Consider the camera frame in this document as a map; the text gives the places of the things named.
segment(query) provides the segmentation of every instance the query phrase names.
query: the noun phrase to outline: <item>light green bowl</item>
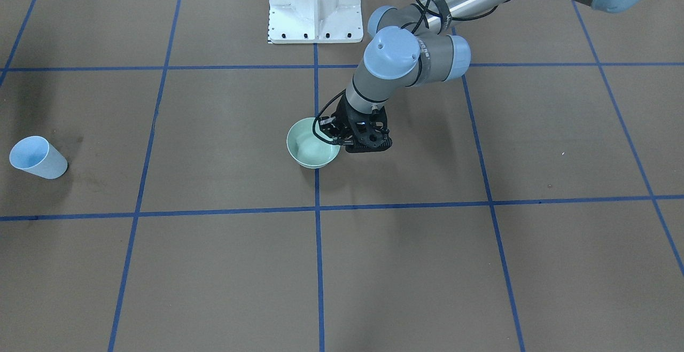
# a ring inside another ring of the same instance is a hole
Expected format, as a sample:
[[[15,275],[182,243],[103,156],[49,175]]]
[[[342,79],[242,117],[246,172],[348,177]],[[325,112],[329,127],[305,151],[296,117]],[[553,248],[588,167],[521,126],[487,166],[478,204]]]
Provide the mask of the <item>light green bowl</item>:
[[[339,145],[330,145],[318,140],[311,131],[314,118],[298,121],[287,133],[287,150],[299,165],[308,169],[318,169],[329,164],[340,152]],[[325,135],[316,126],[316,133]]]

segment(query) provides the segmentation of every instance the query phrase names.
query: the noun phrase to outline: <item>white plastic base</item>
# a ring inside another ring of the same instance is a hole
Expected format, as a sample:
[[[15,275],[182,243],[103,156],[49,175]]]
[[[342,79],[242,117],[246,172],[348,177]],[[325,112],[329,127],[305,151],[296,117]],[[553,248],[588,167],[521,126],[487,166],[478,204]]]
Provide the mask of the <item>white plastic base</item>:
[[[269,43],[363,40],[361,0],[269,0]]]

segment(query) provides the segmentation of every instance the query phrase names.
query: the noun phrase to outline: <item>blue grid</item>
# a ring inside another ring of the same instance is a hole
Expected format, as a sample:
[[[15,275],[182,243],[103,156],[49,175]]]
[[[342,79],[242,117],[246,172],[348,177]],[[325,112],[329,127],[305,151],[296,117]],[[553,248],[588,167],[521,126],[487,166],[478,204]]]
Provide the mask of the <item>blue grid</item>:
[[[144,194],[145,182],[147,178],[147,168],[149,167],[152,144],[154,143],[154,125],[156,124],[159,115],[159,105],[164,94],[164,85],[166,83],[166,75],[169,70],[198,70],[198,69],[313,69],[314,70],[314,111],[318,111],[318,70],[320,69],[340,69],[340,68],[355,68],[357,65],[320,65],[318,64],[318,46],[313,45],[313,65],[199,65],[199,66],[172,66],[169,65],[169,59],[173,48],[173,40],[178,22],[178,14],[181,8],[181,1],[176,0],[176,9],[173,17],[171,31],[169,33],[169,42],[166,52],[166,59],[162,66],[131,66],[131,67],[19,67],[12,68],[12,60],[14,58],[17,47],[19,46],[22,34],[26,28],[27,22],[36,4],[36,0],[32,0],[27,10],[24,21],[22,22],[17,38],[14,41],[12,50],[7,62],[3,68],[0,68],[0,87],[2,86],[7,73],[10,72],[93,72],[93,71],[132,71],[132,70],[159,70],[162,71],[161,82],[159,84],[159,92],[157,94],[157,103],[154,108],[154,116],[152,118],[152,126],[149,135],[149,142],[147,143],[147,152],[143,172],[140,179],[139,191],[135,205],[135,211],[130,213],[91,213],[91,214],[44,214],[44,215],[29,215],[29,216],[0,216],[0,222],[11,221],[34,221],[34,220],[57,220],[57,219],[88,219],[88,218],[132,218],[133,222],[130,229],[129,244],[127,247],[122,278],[120,282],[119,294],[116,302],[115,315],[112,323],[112,333],[110,335],[109,352],[114,350],[116,334],[118,330],[118,321],[123,305],[125,295],[125,288],[127,276],[130,266],[130,258],[134,249],[135,232],[137,230],[137,222],[140,217],[158,217],[158,216],[200,216],[213,214],[258,214],[258,213],[288,213],[288,212],[313,212],[315,213],[315,236],[316,236],[316,253],[317,253],[317,278],[318,278],[318,338],[320,339],[320,352],[325,351],[325,327],[324,327],[324,308],[323,308],[323,252],[322,252],[322,226],[321,226],[321,212],[322,211],[341,211],[341,210],[384,210],[384,209],[409,209],[409,208],[455,208],[466,206],[486,206],[489,207],[491,218],[494,226],[494,233],[496,235],[496,242],[498,243],[499,255],[501,258],[501,266],[506,280],[506,288],[511,305],[511,313],[513,315],[518,336],[518,343],[520,351],[525,352],[525,343],[523,341],[523,331],[518,318],[516,310],[515,296],[513,294],[513,284],[508,272],[506,263],[506,253],[504,250],[503,240],[499,232],[498,219],[496,218],[496,206],[515,206],[515,205],[533,205],[533,204],[580,204],[580,203],[601,203],[612,201],[651,201],[657,213],[658,219],[662,224],[665,236],[670,243],[674,257],[677,260],[679,269],[684,276],[684,264],[682,264],[681,255],[677,250],[674,240],[670,234],[667,222],[660,211],[659,201],[665,200],[683,200],[684,194],[654,194],[647,174],[643,169],[641,160],[637,153],[636,147],[631,139],[626,123],[623,119],[622,113],[618,103],[613,95],[613,91],[608,82],[608,78],[603,70],[605,66],[684,66],[684,62],[601,62],[596,54],[594,44],[592,43],[589,32],[582,19],[577,5],[572,2],[577,19],[582,26],[582,30],[586,36],[589,47],[594,56],[594,62],[492,62],[492,63],[473,63],[471,67],[568,67],[568,66],[583,66],[583,67],[597,67],[601,72],[601,77],[608,90],[609,97],[615,109],[615,112],[623,128],[626,139],[630,145],[635,162],[640,170],[643,182],[647,187],[648,195],[642,196],[613,196],[613,197],[583,197],[583,198],[566,198],[566,199],[527,199],[527,200],[494,200],[492,197],[491,187],[489,186],[488,175],[486,171],[485,159],[477,133],[477,124],[475,114],[472,109],[470,92],[468,89],[467,78],[462,77],[463,89],[465,92],[466,101],[468,104],[468,111],[471,118],[472,133],[474,135],[479,156],[479,163],[481,167],[482,177],[484,181],[484,188],[487,195],[487,201],[454,201],[454,202],[435,202],[435,203],[421,203],[421,204],[364,204],[364,205],[343,205],[343,206],[322,206],[320,198],[320,172],[315,170],[315,205],[314,206],[299,206],[299,207],[285,207],[285,208],[249,208],[249,209],[222,209],[222,210],[181,210],[181,211],[158,211],[158,212],[142,212],[140,211],[142,205],[142,197]]]

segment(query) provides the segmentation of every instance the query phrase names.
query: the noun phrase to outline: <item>robotic arm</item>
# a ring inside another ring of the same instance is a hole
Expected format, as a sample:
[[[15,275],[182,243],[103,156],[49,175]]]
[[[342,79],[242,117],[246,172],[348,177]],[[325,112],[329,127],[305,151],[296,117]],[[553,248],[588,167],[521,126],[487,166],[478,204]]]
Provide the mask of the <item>robotic arm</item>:
[[[403,9],[376,9],[368,25],[373,40],[347,88],[328,102],[314,120],[314,134],[327,143],[344,145],[349,153],[389,149],[392,140],[385,103],[394,91],[457,79],[470,65],[471,50],[464,38],[440,33],[454,24],[481,18],[508,1],[420,0]],[[596,10],[619,13],[640,0],[574,1]],[[337,99],[335,112],[321,117]],[[315,124],[327,138],[316,133]]]

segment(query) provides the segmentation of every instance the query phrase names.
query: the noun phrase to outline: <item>plastic cup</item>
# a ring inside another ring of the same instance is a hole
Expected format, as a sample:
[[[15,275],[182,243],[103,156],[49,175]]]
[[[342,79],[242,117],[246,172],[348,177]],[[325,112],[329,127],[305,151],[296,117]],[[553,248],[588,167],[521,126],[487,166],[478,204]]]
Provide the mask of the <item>plastic cup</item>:
[[[287,133],[287,150],[299,165],[318,169],[329,164],[340,152],[339,145],[330,145],[318,140],[311,131],[314,118],[301,119]],[[316,126],[316,133],[325,135]]]
[[[55,179],[66,172],[66,158],[41,136],[19,141],[10,152],[10,163],[24,172]]]

